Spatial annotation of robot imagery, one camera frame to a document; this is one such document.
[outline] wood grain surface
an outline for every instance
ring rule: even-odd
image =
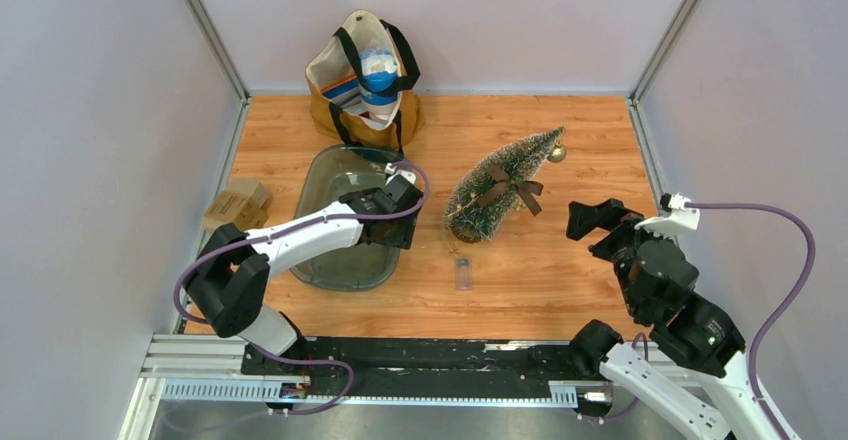
[[[260,179],[272,192],[267,225],[293,218],[313,157],[338,140],[316,133],[308,96],[253,98],[233,175]],[[265,301],[304,335],[487,339],[569,339],[597,318],[632,338],[609,263],[586,250],[602,238],[565,238],[568,203],[610,197],[646,215],[656,209],[624,100],[620,97],[422,96],[426,125],[406,147],[432,182],[413,247],[394,275],[367,292],[308,286],[289,272],[274,278]],[[473,290],[454,286],[454,255],[442,215],[454,186],[492,150],[565,125],[565,161],[546,162],[543,211],[510,212],[492,242],[459,245],[471,258]],[[190,325],[191,333],[209,332]]]

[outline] cable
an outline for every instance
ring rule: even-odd
[[[639,340],[642,340],[642,349],[643,349],[643,352],[644,352],[643,356],[645,357],[645,361],[647,362],[648,361],[648,337],[646,337],[644,333],[642,333],[642,332],[637,333],[636,337],[633,338],[633,343],[631,343],[630,346],[635,349],[636,346],[639,344]],[[589,420],[598,422],[600,424],[617,422],[617,421],[621,420],[622,418],[626,417],[627,415],[629,415],[630,412],[632,412],[633,409],[636,408],[636,405],[638,403],[639,403],[639,399],[634,396],[633,400],[630,401],[630,404],[627,405],[626,407],[624,407],[624,410],[616,413],[615,415],[612,415],[610,417],[593,417],[591,415],[583,415],[583,417],[588,418]]]
[[[421,209],[422,206],[424,206],[424,203],[427,201],[427,199],[430,198],[430,179],[427,177],[427,174],[424,172],[423,169],[421,169],[421,167],[412,163],[409,160],[402,160],[400,162],[394,163],[393,165],[396,166],[396,167],[404,167],[405,166],[405,167],[412,168],[413,170],[415,170],[421,176],[421,179],[424,182],[424,194],[422,195],[421,199],[418,200],[418,202],[415,205],[413,205],[411,208],[408,208],[408,209],[406,209],[402,212],[390,213],[390,214],[384,214],[384,215],[364,215],[364,214],[337,213],[337,214],[327,215],[326,217],[315,217],[315,218],[312,218],[312,219],[309,219],[309,220],[304,220],[303,222],[289,226],[287,228],[284,228],[284,229],[282,229],[278,232],[274,232],[273,234],[271,234],[269,236],[240,240],[238,242],[234,242],[234,243],[231,243],[229,245],[225,245],[223,247],[217,248],[217,249],[215,249],[215,250],[213,250],[213,251],[211,251],[211,252],[209,252],[205,255],[202,255],[200,258],[198,258],[197,260],[192,262],[191,265],[189,265],[188,268],[186,268],[183,271],[183,273],[180,274],[179,278],[177,279],[176,285],[174,285],[174,292],[173,292],[173,298],[172,298],[173,301],[174,301],[174,307],[177,309],[177,311],[180,313],[180,315],[187,318],[188,320],[192,320],[192,321],[195,321],[195,322],[198,322],[198,323],[206,323],[206,324],[209,323],[208,321],[206,321],[206,319],[204,319],[202,317],[198,317],[196,315],[192,315],[188,310],[185,309],[182,302],[180,301],[181,300],[180,299],[180,292],[185,287],[185,283],[188,280],[188,278],[191,276],[192,273],[194,273],[195,270],[197,270],[198,267],[200,267],[204,263],[208,262],[209,260],[211,260],[211,259],[213,259],[213,258],[215,258],[218,255],[221,255],[223,253],[230,252],[230,251],[233,251],[233,250],[236,250],[236,249],[248,246],[248,245],[253,245],[255,243],[271,242],[273,240],[276,240],[280,237],[288,235],[288,234],[295,232],[297,230],[300,230],[302,228],[306,228],[310,225],[315,225],[317,223],[321,223],[321,222],[325,222],[325,221],[329,221],[329,220],[342,220],[342,219],[393,220],[393,219],[405,217],[407,215],[411,215],[411,214],[417,212],[418,210]],[[323,412],[323,411],[333,407],[339,400],[341,400],[345,395],[347,395],[347,393],[350,391],[351,386],[353,386],[353,380],[354,380],[353,368],[349,364],[347,364],[346,362],[342,362],[342,361],[339,361],[339,360],[294,360],[294,359],[290,359],[290,358],[281,357],[279,355],[275,355],[275,354],[269,352],[268,350],[265,350],[264,348],[260,347],[259,345],[255,345],[255,344],[252,344],[252,345],[259,353],[265,355],[267,358],[269,358],[271,360],[274,360],[275,362],[286,363],[286,364],[289,364],[289,365],[304,365],[304,366],[337,366],[337,367],[342,367],[345,370],[347,370],[347,373],[348,373],[347,383],[345,384],[342,391],[339,392],[338,395],[336,395],[335,397],[330,399],[328,402],[326,402],[322,405],[319,405],[317,407],[306,409],[306,410],[290,410],[290,411],[287,411],[286,409],[284,409],[284,410],[276,410],[277,413],[282,412],[282,413],[285,413],[287,415],[311,415],[311,414],[314,414],[314,413]],[[183,428],[183,427],[179,427],[177,425],[173,425],[172,423],[170,423],[168,421],[168,419],[166,417],[162,417],[162,421],[169,428],[171,428],[175,431],[178,431],[178,432],[182,432],[182,433],[205,433],[205,432],[211,432],[211,431],[214,431],[214,430],[219,430],[221,428],[226,428],[226,427],[229,427],[231,425],[235,425],[235,424],[247,421],[247,420],[251,420],[253,418],[258,418],[258,417],[261,417],[261,416],[267,415],[267,414],[268,414],[267,411],[257,412],[257,413],[245,415],[241,418],[238,418],[238,419],[236,419],[232,422],[226,423],[226,424],[215,425],[215,426],[212,426],[212,427],[198,428],[198,429],[186,429],[186,428]]]
[[[769,329],[775,324],[775,322],[777,322],[777,319],[780,318],[783,312],[789,308],[789,305],[795,300],[795,297],[801,293],[801,289],[804,288],[804,285],[807,283],[807,279],[810,277],[810,272],[813,270],[813,263],[816,260],[816,240],[813,238],[813,232],[810,230],[810,227],[808,227],[807,224],[796,215],[783,210],[782,208],[771,205],[763,205],[760,203],[687,202],[684,206],[689,208],[698,208],[701,210],[757,210],[761,212],[774,213],[794,223],[801,230],[801,233],[804,234],[804,240],[807,242],[807,255],[804,259],[804,267],[801,269],[801,274],[798,276],[798,280],[795,281],[795,285],[793,285],[792,289],[789,290],[789,293],[786,294],[786,298],[780,302],[780,305],[777,306],[760,329],[757,330],[757,334],[751,342],[751,349],[748,354],[748,381],[751,382],[751,388],[754,390],[754,395],[756,395],[760,407],[771,421],[775,430],[777,430],[777,433],[780,434],[780,437],[785,440],[789,440],[789,434],[786,430],[784,430],[780,421],[778,421],[777,416],[771,410],[771,407],[769,407],[768,403],[766,403],[763,399],[763,391],[760,388],[760,382],[757,379],[757,354],[759,353],[760,344],[766,336],[766,333],[768,333]]]

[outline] canvas bag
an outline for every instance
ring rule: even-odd
[[[398,77],[384,90],[365,84],[359,52],[386,48],[400,66]],[[420,99],[412,92],[420,72],[403,34],[394,25],[366,10],[353,12],[336,31],[324,50],[306,66],[311,93],[310,113],[318,132],[340,138],[347,145],[389,147],[403,152],[424,120]],[[398,93],[390,120],[368,118],[359,94],[363,85],[381,95]]]

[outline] miniature christmas tree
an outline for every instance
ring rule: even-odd
[[[445,209],[445,226],[467,243],[491,240],[513,207],[527,204],[536,215],[541,208],[532,195],[542,185],[530,179],[545,159],[565,157],[560,144],[564,127],[537,133],[490,153],[459,182]]]

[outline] bag handle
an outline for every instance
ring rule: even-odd
[[[403,68],[406,69],[406,75],[398,76],[392,81],[391,85],[378,92],[368,88],[368,84],[365,83],[365,75],[362,74],[362,60],[359,59],[359,50],[356,48],[356,44],[353,43],[353,39],[350,38],[347,30],[344,27],[339,27],[334,35],[342,44],[342,50],[344,50],[345,57],[347,57],[347,61],[350,62],[350,66],[353,68],[353,73],[356,74],[356,79],[359,80],[359,85],[373,94],[388,97],[401,90],[412,90],[415,82],[418,81],[418,77],[421,76],[421,71],[418,70],[418,62],[415,61],[415,55],[412,54],[412,48],[409,47],[409,42],[406,41],[403,33],[396,26],[385,20],[380,20],[380,23],[389,31],[392,41],[395,42],[400,61],[403,62]]]
[[[344,142],[345,145],[352,147],[364,147],[362,142],[356,141],[350,136],[350,131],[342,123],[342,107],[330,102],[330,117],[333,118],[333,125],[336,127],[336,132],[339,134],[339,138],[342,139],[342,142]],[[400,154],[400,157],[403,157],[403,122],[400,110],[397,111],[392,123],[395,125],[395,134],[397,135],[398,140],[398,153]]]

